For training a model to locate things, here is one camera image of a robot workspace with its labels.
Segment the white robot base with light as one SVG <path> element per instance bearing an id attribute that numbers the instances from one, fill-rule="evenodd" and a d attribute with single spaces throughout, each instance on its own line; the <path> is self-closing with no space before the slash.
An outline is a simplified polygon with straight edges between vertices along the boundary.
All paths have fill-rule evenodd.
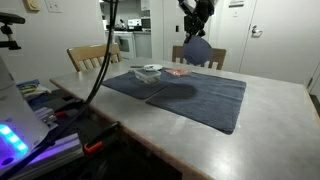
<path id="1" fill-rule="evenodd" d="M 0 174 L 27 157 L 48 132 L 0 57 Z"/>

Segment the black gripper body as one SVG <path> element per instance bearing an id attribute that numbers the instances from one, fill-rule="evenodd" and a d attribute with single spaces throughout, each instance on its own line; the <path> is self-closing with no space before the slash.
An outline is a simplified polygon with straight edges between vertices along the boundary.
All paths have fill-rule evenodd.
<path id="1" fill-rule="evenodd" d="M 188 35 L 204 36 L 204 26 L 209 17 L 215 13 L 214 0 L 195 0 L 192 7 L 187 0 L 178 0 L 180 9 L 185 13 L 184 30 Z"/>

